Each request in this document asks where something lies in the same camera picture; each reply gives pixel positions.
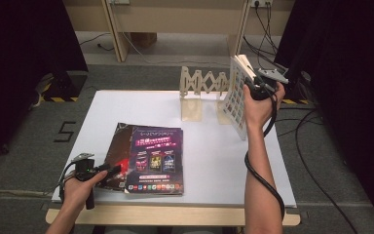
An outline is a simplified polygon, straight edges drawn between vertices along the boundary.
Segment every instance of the wrist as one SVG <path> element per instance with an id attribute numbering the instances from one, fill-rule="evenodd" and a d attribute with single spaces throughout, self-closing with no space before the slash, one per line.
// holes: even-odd
<path id="1" fill-rule="evenodd" d="M 63 204 L 60 208 L 59 213 L 68 217 L 72 217 L 73 219 L 76 219 L 78 215 L 80 214 L 82 209 L 79 209 L 74 206 L 70 206 L 67 204 Z"/>
<path id="2" fill-rule="evenodd" d="M 264 137 L 263 126 L 246 125 L 248 137 Z"/>

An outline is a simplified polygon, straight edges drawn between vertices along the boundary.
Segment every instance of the controller cable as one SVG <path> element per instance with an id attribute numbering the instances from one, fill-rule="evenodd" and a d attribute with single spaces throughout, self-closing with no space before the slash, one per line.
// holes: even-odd
<path id="1" fill-rule="evenodd" d="M 270 92 L 266 88 L 266 83 L 256 76 L 260 80 L 260 87 L 263 87 L 265 89 L 266 93 L 269 94 L 269 99 L 272 101 L 272 117 L 270 119 L 269 125 L 266 128 L 266 130 L 263 132 L 264 137 L 269 133 L 269 131 L 273 128 L 273 125 L 275 124 L 276 117 L 278 115 L 278 110 L 277 110 L 277 97 L 275 94 L 271 95 Z M 278 200 L 279 205 L 280 205 L 280 213 L 281 213 L 281 220 L 284 219 L 284 202 L 283 199 L 281 198 L 281 195 L 278 193 L 278 191 L 268 182 L 266 179 L 264 179 L 259 173 L 257 173 L 254 168 L 251 166 L 250 161 L 248 160 L 248 151 L 245 153 L 244 156 L 244 163 L 245 166 L 247 167 L 248 171 L 261 183 L 263 184 L 275 198 Z"/>
<path id="2" fill-rule="evenodd" d="M 72 166 L 74 165 L 75 162 L 72 162 L 72 163 L 69 163 L 68 166 L 66 166 L 66 168 L 63 170 L 62 172 L 62 175 L 60 176 L 59 178 L 59 181 L 58 181 L 58 185 L 59 185 L 59 198 L 60 198 L 60 201 L 61 203 L 63 203 L 63 199 L 64 199 L 64 185 L 65 185 L 65 182 L 67 179 L 65 179 L 65 174 L 66 174 L 66 171 Z"/>

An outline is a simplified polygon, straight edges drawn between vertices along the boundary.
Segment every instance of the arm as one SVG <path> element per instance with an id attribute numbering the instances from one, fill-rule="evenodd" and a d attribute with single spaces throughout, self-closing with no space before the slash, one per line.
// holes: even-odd
<path id="1" fill-rule="evenodd" d="M 47 230 L 47 234 L 69 233 L 74 226 L 80 211 L 84 208 L 85 202 L 90 196 L 91 189 L 107 175 L 102 171 L 90 180 L 81 182 L 78 179 L 70 178 L 65 183 L 65 201 L 56 216 L 56 219 Z"/>
<path id="2" fill-rule="evenodd" d="M 284 88 L 278 83 L 278 109 L 284 97 Z M 244 118 L 248 136 L 248 158 L 251 166 L 276 188 L 267 156 L 263 126 L 269 120 L 272 103 L 267 98 L 253 100 L 248 86 L 243 87 Z M 247 172 L 244 192 L 246 233 L 282 233 L 281 208 L 278 200 L 250 172 Z"/>

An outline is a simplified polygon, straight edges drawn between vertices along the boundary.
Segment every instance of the black wall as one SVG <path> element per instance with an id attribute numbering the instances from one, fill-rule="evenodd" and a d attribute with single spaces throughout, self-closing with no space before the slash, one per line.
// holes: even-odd
<path id="1" fill-rule="evenodd" d="M 67 70 L 87 66 L 62 1 L 0 2 L 0 147 L 43 76 Z"/>
<path id="2" fill-rule="evenodd" d="M 320 11 L 320 1 L 296 0 L 278 61 L 291 64 Z M 319 108 L 347 163 L 374 205 L 374 1 L 336 1 L 322 35 L 304 58 Z"/>

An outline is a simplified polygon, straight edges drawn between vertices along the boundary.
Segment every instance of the magazine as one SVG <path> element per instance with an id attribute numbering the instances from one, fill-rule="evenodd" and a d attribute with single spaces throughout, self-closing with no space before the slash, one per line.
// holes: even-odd
<path id="1" fill-rule="evenodd" d="M 182 142 L 180 128 L 118 123 L 104 160 L 112 173 L 96 186 L 126 193 L 181 195 Z"/>
<path id="2" fill-rule="evenodd" d="M 182 147 L 180 128 L 135 128 L 126 193 L 183 194 Z"/>

